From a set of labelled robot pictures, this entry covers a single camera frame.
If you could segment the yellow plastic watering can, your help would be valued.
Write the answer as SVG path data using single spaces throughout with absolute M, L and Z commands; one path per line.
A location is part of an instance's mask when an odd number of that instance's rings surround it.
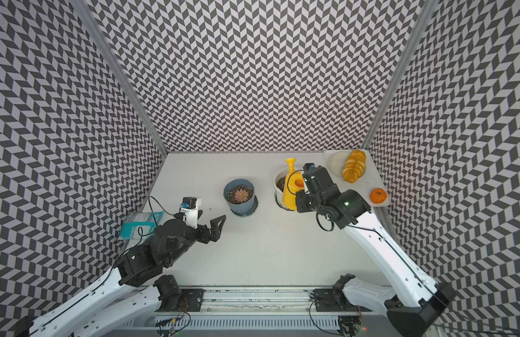
M 302 169 L 295 168 L 295 158 L 286 159 L 288 173 L 283 188 L 282 204 L 291 211 L 297 210 L 297 194 L 304 190 Z

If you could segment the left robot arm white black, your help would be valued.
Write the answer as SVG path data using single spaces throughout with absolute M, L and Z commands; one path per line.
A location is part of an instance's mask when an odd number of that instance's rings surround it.
M 100 279 L 52 310 L 36 319 L 24 317 L 14 329 L 15 336 L 69 336 L 81 323 L 145 282 L 170 268 L 196 242 L 217 242 L 226 216 L 210 221 L 210 226 L 193 228 L 173 218 L 156 226 L 143 243 L 126 250 Z

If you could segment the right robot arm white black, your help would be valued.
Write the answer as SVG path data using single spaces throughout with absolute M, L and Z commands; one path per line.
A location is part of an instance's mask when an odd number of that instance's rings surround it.
M 340 192 L 327 169 L 307 163 L 302 169 L 305 188 L 297 192 L 299 213 L 325 218 L 330 230 L 339 228 L 353 238 L 389 281 L 387 286 L 364 282 L 354 275 L 340 286 L 345 299 L 385 316 L 402 336 L 424 336 L 457 296 L 448 282 L 423 271 L 380 223 L 376 213 L 355 190 Z

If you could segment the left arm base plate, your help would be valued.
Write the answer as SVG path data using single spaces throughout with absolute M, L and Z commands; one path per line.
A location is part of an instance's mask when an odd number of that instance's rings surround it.
M 204 289 L 181 289 L 163 293 L 160 296 L 161 306 L 156 313 L 199 313 L 204 295 Z

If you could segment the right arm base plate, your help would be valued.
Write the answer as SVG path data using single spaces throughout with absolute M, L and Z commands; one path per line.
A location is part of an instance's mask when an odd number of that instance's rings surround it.
M 351 305 L 340 290 L 314 289 L 310 294 L 313 307 L 319 313 L 357 313 L 358 307 Z

